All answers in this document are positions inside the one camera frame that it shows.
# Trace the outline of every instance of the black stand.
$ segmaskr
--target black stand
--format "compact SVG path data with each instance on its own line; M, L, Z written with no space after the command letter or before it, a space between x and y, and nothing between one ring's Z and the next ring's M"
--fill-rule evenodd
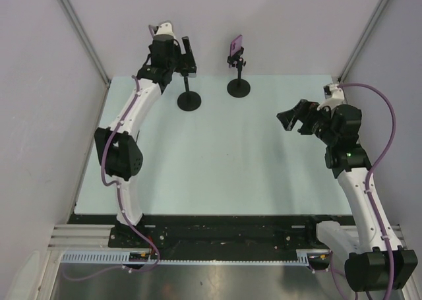
M235 55L229 56L227 58L227 62L231 66L235 66L237 68L237 79L233 79L227 85L227 92L230 96L235 98L243 98L246 97L249 92L251 92L251 85L245 80L242 79L242 69L243 66L246 65L246 61L240 57L243 54L243 47L240 51L238 51Z
M185 82L185 92L182 93L177 99L177 105L183 111L194 111L199 108L202 100L195 91L189 90L189 82L187 76L183 77L183 81Z

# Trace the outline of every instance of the round black base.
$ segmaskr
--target round black base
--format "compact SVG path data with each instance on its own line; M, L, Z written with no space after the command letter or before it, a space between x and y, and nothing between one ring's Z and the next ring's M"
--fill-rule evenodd
M199 108L201 102L199 94L195 91L184 92L177 99L177 105L183 111L194 111Z
M251 85L245 79L241 79L240 82L237 79L233 79L227 85L227 92L232 97L243 98L251 92Z

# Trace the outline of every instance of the white panel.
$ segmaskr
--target white panel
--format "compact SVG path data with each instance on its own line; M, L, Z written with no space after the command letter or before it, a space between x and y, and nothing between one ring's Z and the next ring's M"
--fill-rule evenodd
M135 73L148 24L172 20L203 75L226 75L243 34L251 75L339 75L378 0L71 0L111 76Z
M276 114L301 98L324 99L328 75L248 76L251 93L226 90L231 77L199 76L196 111L181 111L183 80L175 77L140 128L144 154L138 176L147 214L350 214L346 196L325 167L324 143L285 132ZM114 78L100 125L125 105L133 79ZM115 214L115 187L102 185L94 147L75 212Z
M397 133L375 172L378 194L391 223L400 223L409 248L422 259L422 0L392 0L348 82L379 88L392 102ZM349 88L347 100L363 110L362 142L373 160L391 129L384 102L366 89ZM416 280L422 281L422 266Z
M0 13L4 299L71 206L105 88L56 0L1 0Z

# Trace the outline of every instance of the camera stand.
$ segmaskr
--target camera stand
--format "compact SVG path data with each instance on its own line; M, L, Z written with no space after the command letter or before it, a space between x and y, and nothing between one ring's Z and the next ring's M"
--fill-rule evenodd
M242 69L246 65L246 61L241 57L243 50L242 47L236 54L227 58L227 62L232 67L237 68L237 79L233 79L227 85L227 92L235 98L246 97L251 92L251 85L245 79L242 79Z
M183 111L194 111L199 108L202 100L195 91L189 90L189 82L187 76L183 76L185 82L185 92L182 93L177 99L177 105Z

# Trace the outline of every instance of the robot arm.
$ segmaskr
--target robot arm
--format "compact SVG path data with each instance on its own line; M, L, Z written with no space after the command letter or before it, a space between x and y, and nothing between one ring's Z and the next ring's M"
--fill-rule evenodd
M185 47L185 53L182 54L170 21L150 26L150 31L153 37L149 46L150 54L136 76L139 87L132 91L122 111L109 127L97 128L94 135L101 164L106 142L112 132L116 131L107 151L105 172L118 182L125 215L134 225L139 223L142 217L137 179L143 161L142 152L134 136L137 135L152 105L171 82L173 73L181 73L183 76L196 73L188 37L182 38ZM117 212L117 221L126 224L120 210Z
M327 245L344 264L347 282L354 291L387 288L387 247L375 209L365 191L365 178L371 168L366 151L358 144L361 110L344 104L344 95L336 84L324 87L331 97L318 104L301 100L293 109L277 114L286 131L297 120L302 122L301 135L315 135L326 145L325 162L342 187L349 202L358 232L351 237L337 222L321 222L316 226L318 240ZM394 289L402 288L417 265L414 251L404 250L392 230L375 189L373 178L369 187L375 208L381 216L393 250Z

